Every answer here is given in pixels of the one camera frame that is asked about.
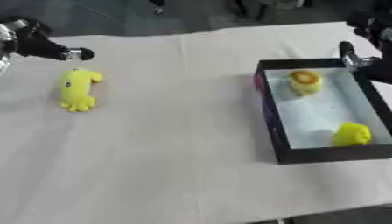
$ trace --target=yellow object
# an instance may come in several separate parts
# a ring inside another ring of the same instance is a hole
[[[354,122],[344,122],[332,136],[332,146],[365,145],[370,142],[368,126]]]
[[[88,95],[92,81],[102,81],[102,75],[84,69],[66,72],[61,78],[61,107],[69,112],[89,111],[95,105],[95,98]]]
[[[297,70],[289,74],[290,86],[299,95],[310,95],[321,90],[321,78],[317,73]]]

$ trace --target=yellow toy duck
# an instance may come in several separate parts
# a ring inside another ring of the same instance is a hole
[[[102,75],[79,68],[66,72],[61,78],[61,107],[69,112],[89,111],[95,105],[95,98],[88,95],[92,81],[102,81]]]

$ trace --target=black box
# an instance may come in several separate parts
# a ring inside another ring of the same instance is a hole
[[[301,98],[292,92],[290,95],[285,77],[296,69],[323,73],[325,89]],[[263,60],[254,84],[262,97],[263,116],[280,164],[392,158],[392,114],[388,105],[370,80],[360,73],[349,73],[341,59]],[[328,145],[338,124],[344,121],[366,124],[372,143]]]

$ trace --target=black tray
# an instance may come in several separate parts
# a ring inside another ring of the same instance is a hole
[[[350,97],[352,99],[358,99],[363,102],[354,106],[354,113],[357,113],[358,117],[361,117],[362,120],[366,120],[365,123],[362,123],[369,126],[372,132],[372,138],[375,136],[375,140],[378,142],[374,140],[374,143],[370,145],[331,147],[326,145],[326,143],[321,143],[320,146],[317,146],[316,143],[308,143],[312,142],[312,138],[308,138],[308,140],[304,140],[304,145],[306,147],[301,147],[300,139],[296,139],[296,141],[292,140],[294,139],[293,136],[302,135],[302,133],[300,133],[301,129],[297,129],[298,133],[295,131],[293,132],[294,129],[289,129],[289,125],[287,123],[290,122],[286,122],[287,119],[282,117],[282,114],[284,114],[282,112],[287,111],[282,111],[282,109],[279,111],[279,107],[281,104],[287,106],[287,103],[296,105],[295,101],[300,102],[301,100],[285,99],[286,101],[290,102],[283,103],[278,101],[277,94],[271,91],[271,83],[269,83],[270,71],[276,72],[276,70],[285,69],[321,69],[324,71],[323,69],[330,68],[345,69],[345,66],[343,65],[341,59],[263,60],[259,62],[254,77],[254,83],[262,97],[263,116],[268,126],[269,136],[272,141],[278,162],[280,164],[294,164],[392,158],[392,114],[389,110],[389,107],[377,92],[373,84],[360,73],[351,74],[347,71],[348,74],[345,74],[347,75],[345,76],[347,79],[352,80],[349,82],[352,82],[350,85],[353,86],[353,89],[358,89],[358,94],[350,94]],[[344,86],[342,87],[342,91],[346,91],[346,89],[349,88],[350,87]],[[313,110],[317,112],[317,109],[318,107],[315,105]]]

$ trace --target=white tablecloth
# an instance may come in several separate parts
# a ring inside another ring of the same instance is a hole
[[[337,56],[341,40],[377,54],[333,23],[57,38],[96,59],[15,57],[0,79],[0,223],[242,223],[392,202],[388,160],[278,165],[271,149],[257,61]],[[105,75],[91,112],[60,107],[74,67]]]

